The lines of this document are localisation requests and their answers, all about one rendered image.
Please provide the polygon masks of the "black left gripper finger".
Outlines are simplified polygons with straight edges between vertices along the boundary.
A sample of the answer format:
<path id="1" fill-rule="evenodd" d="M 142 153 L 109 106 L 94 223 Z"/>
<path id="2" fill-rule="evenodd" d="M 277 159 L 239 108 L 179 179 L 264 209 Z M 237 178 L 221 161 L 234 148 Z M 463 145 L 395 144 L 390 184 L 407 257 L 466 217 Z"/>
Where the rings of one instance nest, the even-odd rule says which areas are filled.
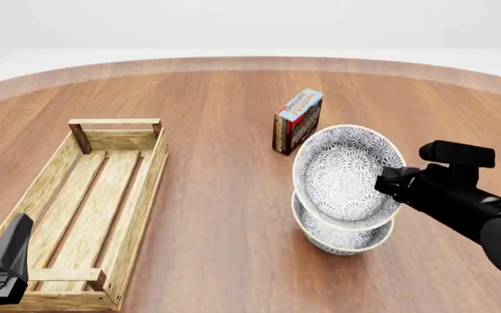
<path id="1" fill-rule="evenodd" d="M 27 255 L 32 219 L 18 213 L 0 236 L 0 273 L 29 281 Z"/>

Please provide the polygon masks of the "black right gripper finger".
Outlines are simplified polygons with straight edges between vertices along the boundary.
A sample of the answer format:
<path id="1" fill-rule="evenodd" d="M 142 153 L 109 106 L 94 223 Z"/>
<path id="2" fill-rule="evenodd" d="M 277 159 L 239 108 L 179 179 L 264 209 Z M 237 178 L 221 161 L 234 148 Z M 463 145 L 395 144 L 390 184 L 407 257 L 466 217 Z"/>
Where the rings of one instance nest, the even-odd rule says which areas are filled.
<path id="1" fill-rule="evenodd" d="M 404 166 L 393 168 L 384 166 L 375 182 L 374 189 L 377 192 L 392 197 L 397 203 L 408 203 L 411 200 L 409 187 L 419 173 L 419 168 Z"/>

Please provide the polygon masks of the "patterned grey-white bowl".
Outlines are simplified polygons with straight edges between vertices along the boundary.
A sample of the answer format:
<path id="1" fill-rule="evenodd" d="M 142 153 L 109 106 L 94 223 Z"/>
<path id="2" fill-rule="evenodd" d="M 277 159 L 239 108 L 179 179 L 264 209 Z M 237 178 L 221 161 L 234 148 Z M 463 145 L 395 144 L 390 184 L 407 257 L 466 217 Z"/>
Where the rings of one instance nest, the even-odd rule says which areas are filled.
<path id="1" fill-rule="evenodd" d="M 309 242 L 332 255 L 351 256 L 374 250 L 390 238 L 394 229 L 394 221 L 372 230 L 336 229 L 309 213 L 300 203 L 296 192 L 291 195 L 291 209 Z"/>
<path id="2" fill-rule="evenodd" d="M 308 213 L 342 230 L 371 230 L 390 221 L 400 205 L 375 190 L 384 167 L 402 168 L 391 140 L 354 124 L 327 127 L 299 148 L 292 166 L 294 191 Z"/>

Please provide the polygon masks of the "wooden slat tray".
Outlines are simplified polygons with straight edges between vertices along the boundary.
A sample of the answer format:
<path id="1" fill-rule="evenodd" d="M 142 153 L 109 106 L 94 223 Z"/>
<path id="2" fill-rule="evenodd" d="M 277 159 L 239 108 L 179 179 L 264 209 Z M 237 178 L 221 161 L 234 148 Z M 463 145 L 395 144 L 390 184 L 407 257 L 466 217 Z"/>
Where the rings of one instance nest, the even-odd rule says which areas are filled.
<path id="1" fill-rule="evenodd" d="M 69 122 L 70 133 L 38 174 L 0 161 L 0 236 L 18 213 L 33 221 L 29 281 L 0 313 L 120 310 L 168 157 L 158 119 Z"/>

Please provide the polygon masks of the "chocolate pudding box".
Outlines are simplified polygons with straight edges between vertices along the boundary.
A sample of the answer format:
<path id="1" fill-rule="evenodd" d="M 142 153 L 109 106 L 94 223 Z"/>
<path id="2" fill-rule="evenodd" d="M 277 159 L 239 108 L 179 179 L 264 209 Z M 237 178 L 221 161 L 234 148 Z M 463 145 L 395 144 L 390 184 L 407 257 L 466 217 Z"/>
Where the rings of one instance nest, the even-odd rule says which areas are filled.
<path id="1" fill-rule="evenodd" d="M 272 149 L 288 156 L 317 128 L 323 94 L 304 89 L 274 115 Z"/>

